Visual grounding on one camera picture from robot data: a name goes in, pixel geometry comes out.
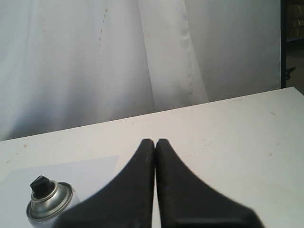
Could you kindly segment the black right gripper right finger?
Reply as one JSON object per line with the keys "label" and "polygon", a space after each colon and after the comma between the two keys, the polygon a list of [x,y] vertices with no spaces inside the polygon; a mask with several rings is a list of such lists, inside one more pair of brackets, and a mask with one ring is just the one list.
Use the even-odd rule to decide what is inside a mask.
{"label": "black right gripper right finger", "polygon": [[155,148],[156,185],[163,228],[262,228],[257,214],[198,178],[167,139]]}

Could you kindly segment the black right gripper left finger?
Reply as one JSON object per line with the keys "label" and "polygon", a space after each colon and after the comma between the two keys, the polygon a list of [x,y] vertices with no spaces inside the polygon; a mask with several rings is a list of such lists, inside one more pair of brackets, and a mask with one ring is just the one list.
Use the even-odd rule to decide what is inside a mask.
{"label": "black right gripper left finger", "polygon": [[65,211],[55,228],[150,228],[154,143],[143,139],[126,166],[96,194]]}

